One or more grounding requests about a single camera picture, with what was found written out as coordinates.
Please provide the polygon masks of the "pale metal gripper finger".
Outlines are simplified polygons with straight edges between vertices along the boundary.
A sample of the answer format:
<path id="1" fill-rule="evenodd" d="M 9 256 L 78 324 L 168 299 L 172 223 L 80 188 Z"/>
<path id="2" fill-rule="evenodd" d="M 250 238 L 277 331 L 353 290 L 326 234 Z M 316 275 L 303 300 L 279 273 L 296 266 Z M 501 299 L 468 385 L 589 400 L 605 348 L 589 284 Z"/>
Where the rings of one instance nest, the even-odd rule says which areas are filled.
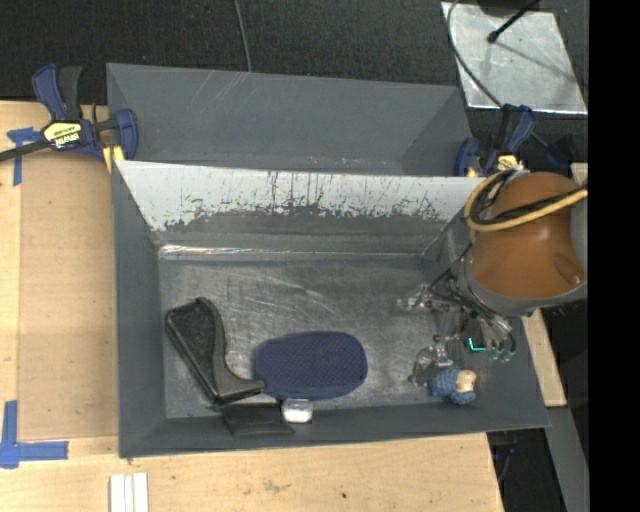
<path id="1" fill-rule="evenodd" d="M 417 354 L 408 380 L 412 386 L 427 386 L 428 380 L 438 371 L 453 364 L 454 361 L 448 353 L 447 346 L 441 342 L 434 342 Z"/>
<path id="2" fill-rule="evenodd" d="M 438 301 L 429 293 L 406 296 L 396 300 L 399 312 L 427 312 L 438 307 Z"/>

